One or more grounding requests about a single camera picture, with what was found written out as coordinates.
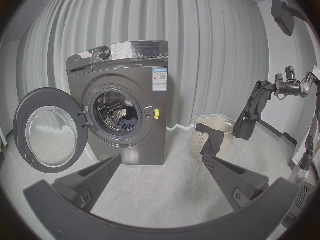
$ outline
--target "energy label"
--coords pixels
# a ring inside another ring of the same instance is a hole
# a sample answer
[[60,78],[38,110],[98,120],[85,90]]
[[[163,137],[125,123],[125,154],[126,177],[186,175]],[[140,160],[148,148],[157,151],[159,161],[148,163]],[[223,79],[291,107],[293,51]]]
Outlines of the energy label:
[[167,90],[168,68],[153,67],[152,68],[152,90],[166,91]]

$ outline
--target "washing machine drum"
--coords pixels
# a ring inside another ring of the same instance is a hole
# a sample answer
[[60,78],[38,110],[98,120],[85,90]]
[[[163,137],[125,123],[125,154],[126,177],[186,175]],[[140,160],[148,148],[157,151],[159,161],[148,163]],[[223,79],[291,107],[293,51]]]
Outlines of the washing machine drum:
[[131,131],[138,124],[137,110],[125,95],[107,91],[97,100],[97,111],[101,121],[112,131]]

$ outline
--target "yellow sticker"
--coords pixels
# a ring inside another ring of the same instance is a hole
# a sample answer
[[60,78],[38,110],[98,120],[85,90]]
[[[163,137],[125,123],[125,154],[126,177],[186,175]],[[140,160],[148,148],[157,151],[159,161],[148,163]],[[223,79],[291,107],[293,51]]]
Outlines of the yellow sticker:
[[154,119],[158,119],[159,118],[159,110],[155,109],[154,110]]

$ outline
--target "door glass window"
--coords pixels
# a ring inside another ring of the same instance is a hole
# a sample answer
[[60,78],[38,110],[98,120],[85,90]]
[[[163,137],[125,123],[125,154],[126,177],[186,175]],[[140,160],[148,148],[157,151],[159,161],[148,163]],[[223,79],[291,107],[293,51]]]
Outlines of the door glass window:
[[26,124],[26,142],[45,166],[67,163],[76,150],[77,128],[72,118],[55,106],[35,110]]

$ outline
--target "washing machine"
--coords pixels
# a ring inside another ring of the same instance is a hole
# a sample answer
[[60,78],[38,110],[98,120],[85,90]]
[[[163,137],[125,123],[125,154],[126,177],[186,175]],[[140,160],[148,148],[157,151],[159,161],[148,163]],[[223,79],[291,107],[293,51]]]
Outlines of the washing machine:
[[[13,135],[30,166],[47,173],[65,170],[86,142],[100,161],[121,154],[123,164],[163,164],[167,41],[95,47],[67,58],[66,72],[71,95],[40,88],[17,107]],[[61,146],[63,155],[54,152],[43,158],[43,150],[50,153],[53,145]]]

